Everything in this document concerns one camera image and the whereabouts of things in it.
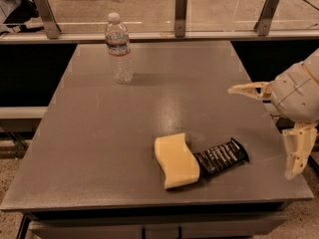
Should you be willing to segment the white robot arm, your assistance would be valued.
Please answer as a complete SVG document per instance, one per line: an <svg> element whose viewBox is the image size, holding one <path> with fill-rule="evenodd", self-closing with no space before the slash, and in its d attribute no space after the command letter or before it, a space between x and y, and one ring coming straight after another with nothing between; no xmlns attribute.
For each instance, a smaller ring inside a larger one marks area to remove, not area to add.
<svg viewBox="0 0 319 239"><path fill-rule="evenodd" d="M290 119L294 127L282 131L287 153L285 177L301 174L315 144L319 123L319 49L293 64L271 82L232 86L230 94L270 101L275 114Z"/></svg>

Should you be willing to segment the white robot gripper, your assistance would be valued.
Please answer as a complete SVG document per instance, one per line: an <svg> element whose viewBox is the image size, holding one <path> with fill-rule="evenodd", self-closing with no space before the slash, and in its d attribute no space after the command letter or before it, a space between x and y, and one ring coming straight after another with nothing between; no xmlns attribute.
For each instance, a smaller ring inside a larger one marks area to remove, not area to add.
<svg viewBox="0 0 319 239"><path fill-rule="evenodd" d="M283 117L296 122L293 128L282 131L287 153L285 177L291 180L301 174L318 134L318 63L296 63L278 75L271 84L254 82L235 85L227 91L232 95L243 95L259 101L269 101L271 98L271 103Z"/></svg>

